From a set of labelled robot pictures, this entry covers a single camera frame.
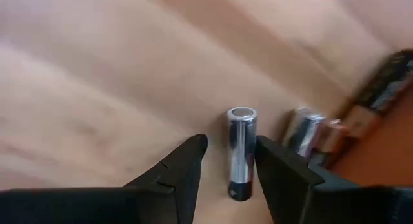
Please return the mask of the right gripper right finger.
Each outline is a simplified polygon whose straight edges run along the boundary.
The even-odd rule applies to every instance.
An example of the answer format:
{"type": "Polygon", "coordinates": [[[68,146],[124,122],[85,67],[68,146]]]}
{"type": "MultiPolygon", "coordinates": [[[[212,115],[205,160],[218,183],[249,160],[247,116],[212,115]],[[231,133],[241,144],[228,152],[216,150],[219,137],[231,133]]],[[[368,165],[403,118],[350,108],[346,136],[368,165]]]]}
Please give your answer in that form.
{"type": "Polygon", "coordinates": [[[363,187],[265,136],[255,161],[275,224],[413,224],[413,187],[363,187]]]}

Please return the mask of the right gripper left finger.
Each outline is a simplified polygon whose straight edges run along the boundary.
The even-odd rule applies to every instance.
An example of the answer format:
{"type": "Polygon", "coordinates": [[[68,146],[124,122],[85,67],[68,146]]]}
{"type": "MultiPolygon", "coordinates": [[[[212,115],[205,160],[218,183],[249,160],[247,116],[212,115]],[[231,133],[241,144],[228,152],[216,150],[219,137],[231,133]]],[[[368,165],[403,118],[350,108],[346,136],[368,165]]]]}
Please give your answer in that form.
{"type": "Polygon", "coordinates": [[[192,224],[207,147],[194,135],[122,187],[0,191],[0,224],[192,224]]]}

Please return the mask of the silver battery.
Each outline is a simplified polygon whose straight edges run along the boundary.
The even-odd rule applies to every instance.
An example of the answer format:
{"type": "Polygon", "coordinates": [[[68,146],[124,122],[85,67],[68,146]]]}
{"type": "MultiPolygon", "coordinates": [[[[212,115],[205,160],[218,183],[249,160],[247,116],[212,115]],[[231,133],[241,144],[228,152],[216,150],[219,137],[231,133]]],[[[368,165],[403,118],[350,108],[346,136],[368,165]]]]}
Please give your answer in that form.
{"type": "Polygon", "coordinates": [[[235,201],[252,196],[254,177],[257,112],[249,107],[227,111],[228,119],[228,195],[235,201]]]}
{"type": "Polygon", "coordinates": [[[287,125],[287,131],[282,139],[284,147],[308,158],[312,150],[312,140],[316,135],[319,124],[325,116],[314,112],[307,107],[293,110],[292,117],[287,125]]]}

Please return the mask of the black copper battery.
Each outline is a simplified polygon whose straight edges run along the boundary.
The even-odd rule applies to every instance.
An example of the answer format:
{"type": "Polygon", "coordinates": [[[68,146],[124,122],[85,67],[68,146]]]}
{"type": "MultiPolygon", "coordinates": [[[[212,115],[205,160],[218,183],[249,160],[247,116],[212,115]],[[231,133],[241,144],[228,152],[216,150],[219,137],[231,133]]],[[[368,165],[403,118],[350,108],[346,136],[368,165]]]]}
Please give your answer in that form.
{"type": "Polygon", "coordinates": [[[361,139],[388,112],[413,79],[413,49],[393,53],[354,98],[343,117],[349,136],[361,139]]]}

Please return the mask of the orange plastic bin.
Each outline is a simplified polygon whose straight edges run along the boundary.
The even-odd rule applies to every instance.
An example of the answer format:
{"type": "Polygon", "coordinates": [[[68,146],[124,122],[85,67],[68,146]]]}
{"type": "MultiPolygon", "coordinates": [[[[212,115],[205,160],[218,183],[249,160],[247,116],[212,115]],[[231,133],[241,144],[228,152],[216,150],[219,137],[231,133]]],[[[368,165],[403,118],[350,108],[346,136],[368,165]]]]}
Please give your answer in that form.
{"type": "Polygon", "coordinates": [[[413,86],[332,171],[360,185],[413,186],[413,86]]]}

